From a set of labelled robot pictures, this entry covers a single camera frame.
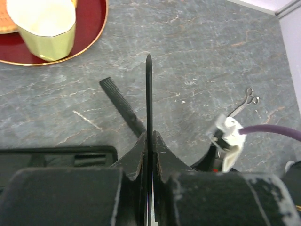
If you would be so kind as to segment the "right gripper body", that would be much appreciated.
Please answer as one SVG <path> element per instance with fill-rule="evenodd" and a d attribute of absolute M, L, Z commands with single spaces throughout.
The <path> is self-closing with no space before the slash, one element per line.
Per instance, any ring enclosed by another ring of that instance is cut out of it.
<path fill-rule="evenodd" d="M 222 160 L 218 148 L 211 143 L 207 153 L 190 167 L 201 172 L 222 172 Z"/>

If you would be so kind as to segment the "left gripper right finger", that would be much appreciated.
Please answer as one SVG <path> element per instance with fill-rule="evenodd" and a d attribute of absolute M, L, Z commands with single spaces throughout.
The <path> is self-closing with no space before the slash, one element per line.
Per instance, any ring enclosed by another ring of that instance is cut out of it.
<path fill-rule="evenodd" d="M 298 226 L 280 178 L 265 173 L 198 172 L 153 133 L 155 220 L 161 226 Z"/>

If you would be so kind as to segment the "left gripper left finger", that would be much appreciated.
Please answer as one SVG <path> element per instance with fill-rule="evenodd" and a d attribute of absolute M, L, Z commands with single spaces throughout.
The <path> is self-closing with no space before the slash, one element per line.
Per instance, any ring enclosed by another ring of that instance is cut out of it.
<path fill-rule="evenodd" d="M 110 167 L 26 168 L 0 198 L 3 226 L 144 226 L 146 135 Z"/>

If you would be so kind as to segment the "black comb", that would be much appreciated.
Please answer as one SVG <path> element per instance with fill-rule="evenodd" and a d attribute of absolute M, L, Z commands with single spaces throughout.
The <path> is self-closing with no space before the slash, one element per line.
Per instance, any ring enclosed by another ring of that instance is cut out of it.
<path fill-rule="evenodd" d="M 152 180 L 153 180 L 153 105 L 152 105 L 152 58 L 151 54 L 146 57 L 146 114 L 147 114 L 147 188 L 148 188 L 148 226 L 151 226 L 152 216 Z"/>
<path fill-rule="evenodd" d="M 146 131 L 142 121 L 137 117 L 129 102 L 122 95 L 111 77 L 105 78 L 99 82 L 101 88 L 111 100 L 115 108 L 123 117 L 129 128 L 137 138 Z"/>

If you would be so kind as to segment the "black tool case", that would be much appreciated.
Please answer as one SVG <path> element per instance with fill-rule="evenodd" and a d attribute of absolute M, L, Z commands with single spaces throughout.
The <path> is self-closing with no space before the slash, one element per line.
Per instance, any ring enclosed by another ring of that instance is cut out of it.
<path fill-rule="evenodd" d="M 0 151 L 0 191 L 12 175 L 31 167 L 104 167 L 118 160 L 113 146 L 2 149 Z"/>

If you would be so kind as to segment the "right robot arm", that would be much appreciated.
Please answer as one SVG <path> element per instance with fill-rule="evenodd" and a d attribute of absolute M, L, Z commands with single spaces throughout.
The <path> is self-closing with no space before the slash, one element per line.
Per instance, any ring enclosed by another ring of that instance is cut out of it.
<path fill-rule="evenodd" d="M 218 160 L 219 152 L 215 145 L 211 144 L 207 153 L 190 167 L 196 171 L 214 171 L 214 163 Z M 301 162 L 288 161 L 285 165 L 285 173 L 282 181 L 286 185 L 297 212 L 301 214 Z"/>

